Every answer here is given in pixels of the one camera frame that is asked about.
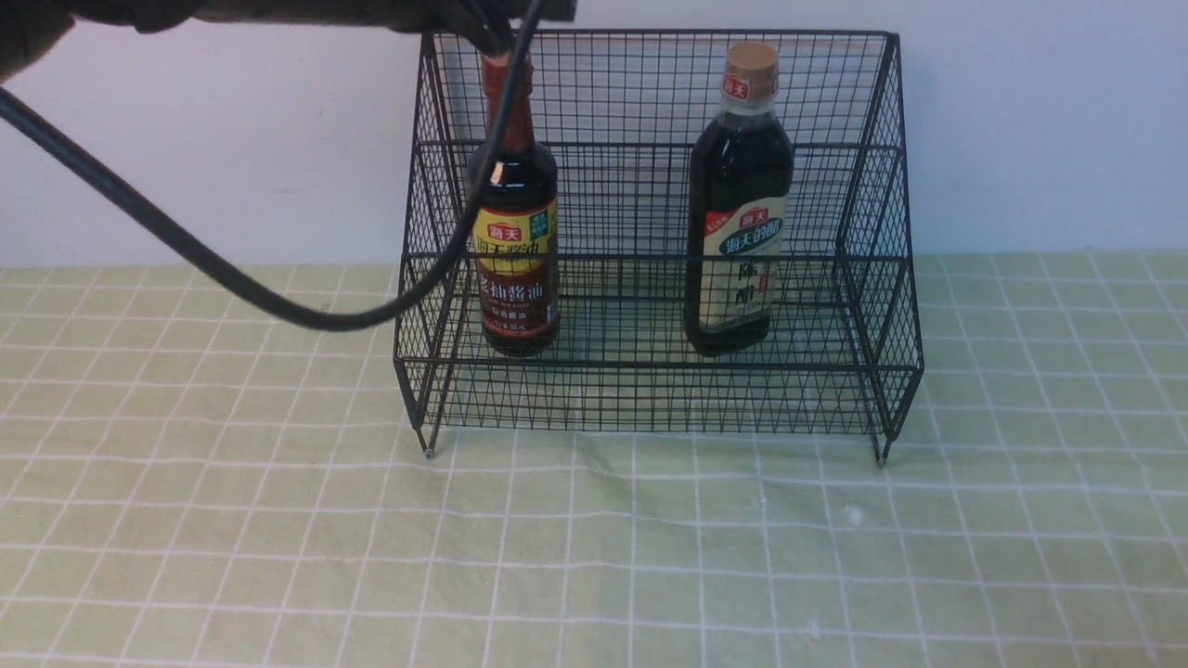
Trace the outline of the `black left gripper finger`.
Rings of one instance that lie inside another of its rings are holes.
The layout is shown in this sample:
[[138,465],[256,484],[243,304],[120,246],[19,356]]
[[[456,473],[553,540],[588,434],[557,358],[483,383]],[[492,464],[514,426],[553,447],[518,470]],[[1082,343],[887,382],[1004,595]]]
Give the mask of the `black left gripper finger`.
[[443,21],[485,56],[501,57],[514,46],[508,14],[497,1],[446,1]]

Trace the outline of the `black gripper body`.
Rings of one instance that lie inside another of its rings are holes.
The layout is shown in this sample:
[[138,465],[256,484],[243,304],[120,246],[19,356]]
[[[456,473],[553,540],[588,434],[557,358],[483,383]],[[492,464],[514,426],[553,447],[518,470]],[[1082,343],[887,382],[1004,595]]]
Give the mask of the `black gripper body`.
[[[385,27],[404,34],[450,32],[446,1],[4,1],[1,81],[26,71],[78,20],[132,27],[140,34],[172,30],[190,19],[211,24]],[[497,1],[526,19],[531,1]]]

